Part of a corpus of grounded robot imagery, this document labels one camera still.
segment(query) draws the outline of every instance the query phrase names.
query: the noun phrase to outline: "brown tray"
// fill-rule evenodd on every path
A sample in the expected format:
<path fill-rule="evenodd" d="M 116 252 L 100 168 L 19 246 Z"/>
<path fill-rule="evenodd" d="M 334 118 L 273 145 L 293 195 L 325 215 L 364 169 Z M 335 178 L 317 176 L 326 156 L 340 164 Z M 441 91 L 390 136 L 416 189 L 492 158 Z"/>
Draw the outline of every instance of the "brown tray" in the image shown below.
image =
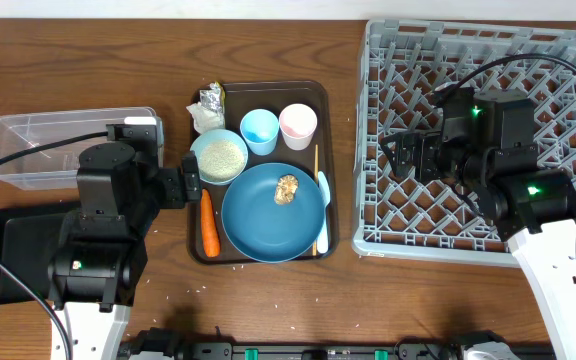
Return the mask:
<path fill-rule="evenodd" d="M 226 91 L 226 128 L 237 134 L 240 134 L 239 123 L 241 119 L 250 110 L 266 109 L 279 116 L 281 110 L 286 106 L 301 103 L 310 106 L 317 113 L 317 130 L 315 130 L 312 142 L 308 148 L 302 151 L 290 150 L 286 146 L 280 133 L 279 139 L 277 140 L 277 147 L 271 154 L 257 156 L 253 154 L 252 151 L 248 152 L 246 169 L 263 163 L 281 162 L 296 166 L 310 176 L 313 176 L 315 167 L 315 144 L 318 144 L 319 171 L 323 171 L 330 185 L 331 202 L 326 208 L 330 246 L 328 252 L 325 254 L 312 256 L 312 248 L 310 248 L 294 260 L 320 259 L 332 254 L 339 243 L 339 229 L 335 197 L 335 172 L 332 162 L 332 140 L 330 137 L 330 115 L 328 113 L 328 94 L 326 90 L 319 83 L 313 81 L 234 83 L 223 84 L 223 87 Z M 199 101 L 199 92 L 197 92 L 193 99 L 193 102 L 196 103 L 197 101 Z M 191 131 L 194 140 L 198 134 L 194 129 Z M 221 222 L 221 205 L 228 186 L 215 186 L 204 182 L 202 182 L 202 186 L 210 192 L 214 210 L 219 214 L 215 216 L 215 224 L 217 225 L 217 231 L 219 233 L 221 254 L 217 257 L 209 258 L 204 253 L 201 240 L 199 206 L 192 204 L 188 212 L 188 251 L 190 255 L 199 263 L 206 265 L 233 265 L 257 262 L 240 253 L 239 250 L 230 243 L 228 236 L 226 236 L 224 232 Z"/>

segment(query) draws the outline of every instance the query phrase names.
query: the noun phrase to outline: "wood grain surface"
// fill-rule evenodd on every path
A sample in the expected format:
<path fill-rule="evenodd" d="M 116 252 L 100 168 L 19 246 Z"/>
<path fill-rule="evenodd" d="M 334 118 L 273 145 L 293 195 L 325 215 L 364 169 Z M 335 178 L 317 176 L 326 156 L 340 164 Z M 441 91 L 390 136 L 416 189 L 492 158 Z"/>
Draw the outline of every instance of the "wood grain surface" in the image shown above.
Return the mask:
<path fill-rule="evenodd" d="M 576 29 L 576 23 L 515 24 Z M 336 252 L 309 263 L 202 266 L 186 251 L 186 211 L 162 211 L 146 238 L 150 261 L 126 337 L 154 326 L 196 339 L 219 326 L 239 342 L 394 343 L 406 335 L 447 339 L 485 329 L 513 343 L 547 341 L 520 270 L 359 258 L 351 249 L 364 27 L 363 21 L 0 20 L 0 115 L 151 106 L 164 119 L 170 166 L 190 147 L 185 107 L 211 81 L 314 80 L 328 91 Z M 76 197 L 72 190 L 23 192 L 0 182 L 0 208 Z M 48 359 L 49 347 L 50 323 L 36 304 L 0 306 L 0 359 Z"/>

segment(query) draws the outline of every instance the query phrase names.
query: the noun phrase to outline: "wooden stick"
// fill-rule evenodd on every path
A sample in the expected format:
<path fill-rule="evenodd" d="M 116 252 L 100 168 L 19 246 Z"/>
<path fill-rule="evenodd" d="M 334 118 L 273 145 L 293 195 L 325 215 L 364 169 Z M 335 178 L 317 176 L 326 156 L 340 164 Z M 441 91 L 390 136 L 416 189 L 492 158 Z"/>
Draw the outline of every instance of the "wooden stick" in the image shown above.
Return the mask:
<path fill-rule="evenodd" d="M 315 144 L 315 184 L 319 185 L 319 145 Z M 312 256 L 317 256 L 317 239 L 312 246 Z"/>

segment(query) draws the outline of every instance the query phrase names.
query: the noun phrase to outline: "blue cup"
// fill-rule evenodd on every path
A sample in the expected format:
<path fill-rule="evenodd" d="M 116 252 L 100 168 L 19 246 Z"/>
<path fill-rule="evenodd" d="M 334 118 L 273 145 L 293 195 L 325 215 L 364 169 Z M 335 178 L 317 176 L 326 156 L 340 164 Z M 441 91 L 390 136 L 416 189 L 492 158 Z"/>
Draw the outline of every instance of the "blue cup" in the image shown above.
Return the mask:
<path fill-rule="evenodd" d="M 241 120 L 239 131 L 250 151 L 260 156 L 268 155 L 277 145 L 279 119 L 268 110 L 253 110 Z"/>

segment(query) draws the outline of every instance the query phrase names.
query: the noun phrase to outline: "black tray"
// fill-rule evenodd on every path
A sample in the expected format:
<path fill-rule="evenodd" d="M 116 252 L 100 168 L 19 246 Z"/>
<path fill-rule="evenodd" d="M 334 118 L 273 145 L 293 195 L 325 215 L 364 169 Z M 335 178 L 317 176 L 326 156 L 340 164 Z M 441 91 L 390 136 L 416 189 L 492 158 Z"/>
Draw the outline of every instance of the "black tray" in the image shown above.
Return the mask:
<path fill-rule="evenodd" d="M 57 250 L 61 222 L 79 202 L 0 210 L 0 258 L 44 298 L 50 290 L 48 262 Z M 0 305 L 32 298 L 0 272 Z"/>
<path fill-rule="evenodd" d="M 315 167 L 315 144 L 319 145 L 319 171 L 323 171 L 330 185 L 330 205 L 326 208 L 328 224 L 329 250 L 325 254 L 312 255 L 312 248 L 295 260 L 319 259 L 330 255 L 339 242 L 339 229 L 337 220 L 337 205 L 335 198 L 335 172 L 332 162 L 332 140 L 330 137 L 330 115 L 328 113 L 328 95 L 326 90 L 313 81 L 285 81 L 263 83 L 234 83 L 223 84 L 226 91 L 226 128 L 239 133 L 239 124 L 244 115 L 250 110 L 266 109 L 279 116 L 286 106 L 301 103 L 310 106 L 317 113 L 317 130 L 313 135 L 308 148 L 302 151 L 290 150 L 281 134 L 277 140 L 275 150 L 266 156 L 257 156 L 248 152 L 246 169 L 268 162 L 281 162 L 290 164 L 313 176 Z M 199 101 L 199 92 L 193 102 Z M 192 129 L 193 140 L 198 134 Z M 240 253 L 228 240 L 221 222 L 221 204 L 228 186 L 215 186 L 202 183 L 210 192 L 213 207 L 219 215 L 215 216 L 215 224 L 219 233 L 221 253 L 219 256 L 209 258 L 204 253 L 201 240 L 201 220 L 198 205 L 191 205 L 188 217 L 188 251 L 198 262 L 206 265 L 232 265 L 257 262 Z"/>

